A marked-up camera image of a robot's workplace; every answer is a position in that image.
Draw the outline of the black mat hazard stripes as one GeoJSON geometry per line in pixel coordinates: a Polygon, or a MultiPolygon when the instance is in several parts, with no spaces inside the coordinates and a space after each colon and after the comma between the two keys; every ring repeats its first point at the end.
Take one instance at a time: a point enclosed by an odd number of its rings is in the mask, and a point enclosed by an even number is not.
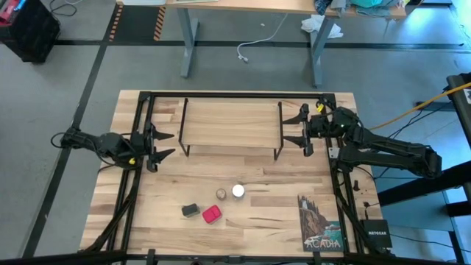
{"type": "Polygon", "coordinates": [[[105,40],[111,43],[159,41],[165,15],[165,7],[116,4],[105,34],[105,40]]]}

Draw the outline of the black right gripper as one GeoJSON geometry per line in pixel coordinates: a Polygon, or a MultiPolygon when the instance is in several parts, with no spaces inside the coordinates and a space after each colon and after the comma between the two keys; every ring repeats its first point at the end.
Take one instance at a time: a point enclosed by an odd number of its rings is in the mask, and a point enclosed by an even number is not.
{"type": "Polygon", "coordinates": [[[284,136],[283,139],[297,146],[302,146],[303,155],[305,157],[309,157],[314,153],[311,139],[327,137],[330,129],[330,122],[326,114],[309,116],[309,113],[309,106],[303,104],[300,108],[300,113],[293,118],[283,121],[283,124],[302,123],[302,136],[284,136]]]}

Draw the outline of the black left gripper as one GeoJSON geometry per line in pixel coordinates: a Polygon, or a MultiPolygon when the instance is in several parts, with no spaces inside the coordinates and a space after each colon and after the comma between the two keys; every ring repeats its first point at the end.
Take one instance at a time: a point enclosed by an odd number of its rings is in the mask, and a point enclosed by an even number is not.
{"type": "Polygon", "coordinates": [[[150,172],[157,172],[157,164],[161,163],[166,157],[171,155],[176,149],[167,149],[157,152],[154,140],[158,141],[173,138],[174,134],[159,132],[152,123],[144,125],[144,131],[139,133],[133,131],[130,137],[130,143],[139,157],[147,156],[146,168],[150,172]]]}

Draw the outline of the black metal stand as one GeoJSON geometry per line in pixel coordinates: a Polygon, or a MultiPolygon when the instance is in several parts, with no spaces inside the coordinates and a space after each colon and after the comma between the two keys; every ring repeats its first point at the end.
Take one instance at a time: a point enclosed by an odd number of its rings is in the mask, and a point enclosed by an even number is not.
{"type": "Polygon", "coordinates": [[[391,169],[375,184],[395,256],[471,265],[471,72],[449,76],[444,91],[405,127],[442,157],[442,176],[391,169]]]}

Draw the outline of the wooden shelf black metal legs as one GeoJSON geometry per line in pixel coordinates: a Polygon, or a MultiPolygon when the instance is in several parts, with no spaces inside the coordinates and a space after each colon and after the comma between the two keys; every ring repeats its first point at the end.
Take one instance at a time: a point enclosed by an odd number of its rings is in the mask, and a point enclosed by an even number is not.
{"type": "Polygon", "coordinates": [[[284,147],[281,102],[198,102],[185,99],[178,143],[185,155],[192,146],[272,149],[284,147]]]}

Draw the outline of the Acadia postcard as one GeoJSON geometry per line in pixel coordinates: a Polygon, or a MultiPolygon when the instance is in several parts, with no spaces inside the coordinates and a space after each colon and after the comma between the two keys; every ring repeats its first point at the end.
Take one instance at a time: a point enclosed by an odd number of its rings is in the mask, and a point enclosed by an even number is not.
{"type": "Polygon", "coordinates": [[[305,252],[342,252],[343,228],[332,194],[299,194],[297,197],[302,248],[305,252]]]}

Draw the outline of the black Netgear switch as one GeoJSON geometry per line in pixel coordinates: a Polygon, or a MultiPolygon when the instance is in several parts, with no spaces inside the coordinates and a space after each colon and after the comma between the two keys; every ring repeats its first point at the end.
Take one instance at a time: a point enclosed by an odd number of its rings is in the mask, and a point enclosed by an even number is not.
{"type": "Polygon", "coordinates": [[[388,222],[384,219],[361,220],[366,234],[378,247],[392,248],[392,240],[388,222]]]}

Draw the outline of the white flat box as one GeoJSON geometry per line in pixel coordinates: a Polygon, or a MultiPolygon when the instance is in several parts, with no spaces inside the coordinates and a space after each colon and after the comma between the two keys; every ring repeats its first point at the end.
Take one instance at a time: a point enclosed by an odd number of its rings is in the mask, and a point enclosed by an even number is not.
{"type": "Polygon", "coordinates": [[[167,0],[116,0],[123,5],[131,6],[162,6],[165,5],[167,0]]]}

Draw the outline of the black metal table frame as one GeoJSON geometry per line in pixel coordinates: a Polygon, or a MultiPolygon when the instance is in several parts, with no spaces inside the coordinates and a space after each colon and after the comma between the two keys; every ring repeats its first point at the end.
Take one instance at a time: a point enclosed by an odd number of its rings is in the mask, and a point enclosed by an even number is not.
{"type": "Polygon", "coordinates": [[[176,149],[157,172],[142,167],[101,171],[80,243],[85,254],[118,252],[121,259],[244,262],[305,262],[376,264],[388,252],[373,242],[361,224],[361,203],[369,202],[380,218],[375,184],[360,170],[339,172],[329,158],[335,138],[314,140],[314,153],[305,157],[284,140],[277,160],[272,149],[192,146],[185,155],[178,143],[185,99],[198,102],[281,102],[282,121],[311,110],[320,93],[122,91],[110,129],[114,133],[142,133],[144,125],[174,134],[155,141],[158,151],[176,149]],[[353,190],[354,180],[360,191],[353,190]],[[235,199],[232,187],[241,184],[245,195],[235,199]],[[216,191],[227,192],[224,201],[216,191]],[[305,252],[297,197],[332,194],[343,228],[342,252],[305,252]],[[196,203],[200,214],[186,218],[184,205],[196,203]],[[207,224],[202,212],[217,205],[222,217],[207,224]]]}

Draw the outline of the red spice tin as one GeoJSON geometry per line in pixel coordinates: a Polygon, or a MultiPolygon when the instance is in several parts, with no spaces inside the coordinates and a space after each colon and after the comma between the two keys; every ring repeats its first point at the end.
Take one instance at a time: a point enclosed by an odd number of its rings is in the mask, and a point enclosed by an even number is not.
{"type": "Polygon", "coordinates": [[[202,218],[207,224],[213,224],[222,217],[222,212],[217,205],[212,205],[202,212],[202,218]]]}

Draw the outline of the wooden desk grey legs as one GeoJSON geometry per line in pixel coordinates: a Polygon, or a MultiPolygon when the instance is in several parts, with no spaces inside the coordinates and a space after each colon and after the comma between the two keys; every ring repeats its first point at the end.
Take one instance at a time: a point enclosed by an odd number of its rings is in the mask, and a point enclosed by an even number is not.
{"type": "MultiPolygon", "coordinates": [[[[188,77],[190,73],[196,34],[199,27],[199,20],[197,18],[190,18],[188,13],[190,9],[268,12],[283,13],[285,15],[317,14],[313,0],[167,0],[165,5],[150,7],[170,7],[177,10],[185,45],[180,72],[180,75],[184,78],[188,77]]],[[[309,35],[312,83],[315,88],[319,88],[322,84],[321,54],[327,43],[327,37],[332,25],[338,18],[340,16],[333,10],[327,10],[320,30],[309,35]]]]}

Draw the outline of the black crate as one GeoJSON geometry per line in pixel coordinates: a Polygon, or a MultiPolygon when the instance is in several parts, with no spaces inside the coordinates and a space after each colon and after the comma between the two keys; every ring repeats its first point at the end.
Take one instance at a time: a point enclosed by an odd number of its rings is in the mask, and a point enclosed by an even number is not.
{"type": "Polygon", "coordinates": [[[0,26],[0,43],[23,62],[44,63],[59,33],[59,21],[41,0],[19,0],[8,23],[0,26]]]}

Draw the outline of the red item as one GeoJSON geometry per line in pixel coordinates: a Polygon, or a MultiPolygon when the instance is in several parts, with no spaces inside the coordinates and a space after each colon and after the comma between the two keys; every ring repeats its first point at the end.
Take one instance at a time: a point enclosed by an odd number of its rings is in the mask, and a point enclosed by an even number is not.
{"type": "Polygon", "coordinates": [[[0,0],[0,26],[8,23],[18,3],[19,0],[0,0]]]}

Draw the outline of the white crumpled cloth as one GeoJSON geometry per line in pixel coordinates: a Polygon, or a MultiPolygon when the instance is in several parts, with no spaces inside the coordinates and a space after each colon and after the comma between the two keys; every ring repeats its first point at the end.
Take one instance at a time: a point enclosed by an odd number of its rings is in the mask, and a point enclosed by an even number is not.
{"type": "MultiPolygon", "coordinates": [[[[325,17],[323,15],[311,15],[310,18],[301,21],[301,30],[307,33],[318,32],[324,19],[325,17]]],[[[337,24],[333,24],[327,38],[342,38],[343,35],[344,33],[341,31],[341,27],[337,24]]]]}

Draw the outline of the dark green spice tin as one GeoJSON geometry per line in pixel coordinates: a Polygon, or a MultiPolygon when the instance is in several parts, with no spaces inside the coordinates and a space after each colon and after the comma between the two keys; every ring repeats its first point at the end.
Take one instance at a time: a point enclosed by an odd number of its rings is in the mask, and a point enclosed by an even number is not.
{"type": "Polygon", "coordinates": [[[200,214],[200,208],[196,203],[182,206],[181,211],[182,215],[186,218],[200,214]]]}

